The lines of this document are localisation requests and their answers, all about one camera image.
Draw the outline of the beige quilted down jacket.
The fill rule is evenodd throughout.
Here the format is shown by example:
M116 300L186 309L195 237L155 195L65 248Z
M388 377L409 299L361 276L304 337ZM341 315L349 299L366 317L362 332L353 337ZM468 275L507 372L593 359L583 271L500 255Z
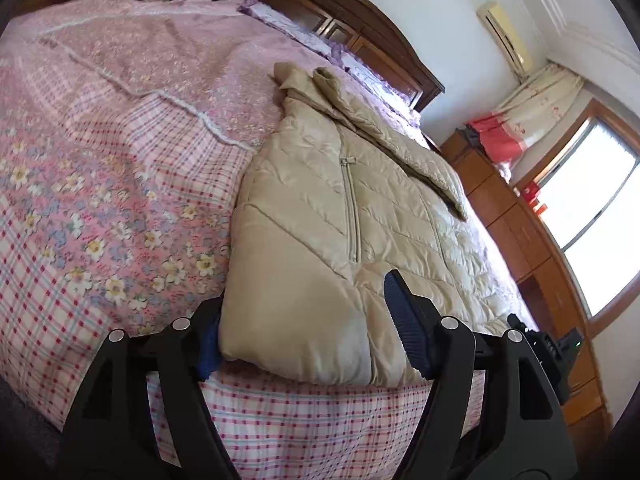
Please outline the beige quilted down jacket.
M529 310L439 154L391 127L333 70L278 63L282 122L245 171L219 325L230 361L296 382L420 382L387 309L398 271L477 333Z

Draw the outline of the wooden drawer cabinet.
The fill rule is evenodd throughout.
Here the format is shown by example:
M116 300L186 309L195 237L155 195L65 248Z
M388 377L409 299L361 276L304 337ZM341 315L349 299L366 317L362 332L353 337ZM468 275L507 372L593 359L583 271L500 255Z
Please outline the wooden drawer cabinet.
M533 211L460 130L440 147L459 174L466 196L506 260L537 326L559 338L572 328L586 337L568 376L570 400L563 414L580 466L604 445L608 410L577 288L551 237Z

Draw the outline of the wooden framed window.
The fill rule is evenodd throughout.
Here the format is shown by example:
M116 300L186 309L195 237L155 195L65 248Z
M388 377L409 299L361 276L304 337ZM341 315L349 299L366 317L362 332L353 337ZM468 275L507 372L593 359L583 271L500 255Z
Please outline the wooden framed window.
M547 205L542 226L600 334L639 295L639 133L591 99L516 187L532 181Z

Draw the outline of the red boxes on windowsill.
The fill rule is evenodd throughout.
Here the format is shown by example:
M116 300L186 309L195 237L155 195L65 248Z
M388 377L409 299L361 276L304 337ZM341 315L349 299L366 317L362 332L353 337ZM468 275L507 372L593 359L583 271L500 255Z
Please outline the red boxes on windowsill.
M524 200L536 216L540 216L547 210L547 205L539 198L539 195L540 186L535 181L527 183L522 189Z

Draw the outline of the cream and red curtain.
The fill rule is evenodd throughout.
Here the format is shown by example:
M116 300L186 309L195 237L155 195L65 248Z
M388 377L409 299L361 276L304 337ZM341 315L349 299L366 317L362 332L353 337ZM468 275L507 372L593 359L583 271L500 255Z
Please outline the cream and red curtain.
M468 126L478 134L480 145L494 164L510 164L560 122L584 83L582 76L549 62Z

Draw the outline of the right purple ruffled pillow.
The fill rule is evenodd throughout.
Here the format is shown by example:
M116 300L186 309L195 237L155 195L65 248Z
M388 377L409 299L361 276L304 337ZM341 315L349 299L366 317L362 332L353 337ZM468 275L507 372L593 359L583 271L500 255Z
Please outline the right purple ruffled pillow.
M393 88L349 51L343 51L340 54L340 60L343 70L351 74L363 88L375 96L382 103L382 109L386 113L401 119L410 127L420 128L420 114L409 106L409 99L404 94Z

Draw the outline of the purple ruffled pillow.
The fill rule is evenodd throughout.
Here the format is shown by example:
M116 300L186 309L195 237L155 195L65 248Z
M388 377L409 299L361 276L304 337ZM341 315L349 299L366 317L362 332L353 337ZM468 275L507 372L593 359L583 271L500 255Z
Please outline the purple ruffled pillow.
M344 67L342 60L344 49L340 44L334 44L330 40L321 38L314 32L303 28L302 25L293 22L281 12L274 10L268 4L259 0L246 0L238 6L238 11L262 22L262 24L277 29L285 36L316 52L331 64L341 68Z
M349 51L343 51L340 54L340 60L343 70L351 74L363 88L375 96L382 103L382 109L386 113L401 119L410 127L420 128L420 114L409 106L409 99L404 94L393 88Z

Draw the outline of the pink floral bedspread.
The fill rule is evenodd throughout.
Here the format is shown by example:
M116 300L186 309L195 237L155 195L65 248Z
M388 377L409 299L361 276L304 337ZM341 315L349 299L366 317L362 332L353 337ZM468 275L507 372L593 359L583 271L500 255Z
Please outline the pink floral bedspread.
M242 180L284 116L276 64L333 70L433 151L240 4L76 0L2 34L1 376L56 428L111 330L151 335L224 300ZM244 479L388 479L431 389L222 357L201 390Z

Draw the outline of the dark wooden headboard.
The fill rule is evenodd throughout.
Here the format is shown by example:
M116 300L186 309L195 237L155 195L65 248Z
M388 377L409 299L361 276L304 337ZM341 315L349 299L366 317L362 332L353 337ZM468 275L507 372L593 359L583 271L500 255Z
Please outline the dark wooden headboard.
M420 112L444 85L400 29L369 0L259 0L304 29L341 44Z

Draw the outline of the left purple ruffled pillow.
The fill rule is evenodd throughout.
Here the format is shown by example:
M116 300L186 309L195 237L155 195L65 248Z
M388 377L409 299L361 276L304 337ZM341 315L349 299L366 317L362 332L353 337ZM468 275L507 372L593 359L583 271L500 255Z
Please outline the left purple ruffled pillow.
M285 36L316 52L331 64L341 68L344 67L342 60L344 49L340 44L334 44L330 40L321 38L314 32L303 28L302 25L293 22L281 12L274 10L268 4L259 0L246 0L238 6L238 11L262 22L262 24L277 29Z

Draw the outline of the white wall air conditioner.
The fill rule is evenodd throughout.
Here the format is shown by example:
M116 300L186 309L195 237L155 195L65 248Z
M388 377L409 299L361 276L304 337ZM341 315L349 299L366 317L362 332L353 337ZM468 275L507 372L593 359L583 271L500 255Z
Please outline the white wall air conditioner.
M488 1L477 9L476 15L501 50L512 72L519 80L526 79L533 71L533 58L506 10L499 3Z

